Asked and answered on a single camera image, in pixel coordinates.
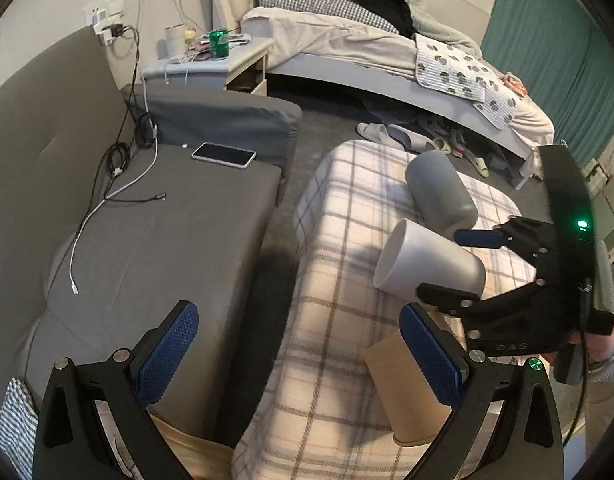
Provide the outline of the person's right hand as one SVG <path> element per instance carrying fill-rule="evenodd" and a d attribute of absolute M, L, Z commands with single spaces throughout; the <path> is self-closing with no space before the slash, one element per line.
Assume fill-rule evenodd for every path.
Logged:
<path fill-rule="evenodd" d="M 588 373 L 600 382 L 614 381 L 614 313 L 613 328 L 609 335 L 574 332 L 568 336 L 569 344 L 583 344 L 587 350 Z"/>

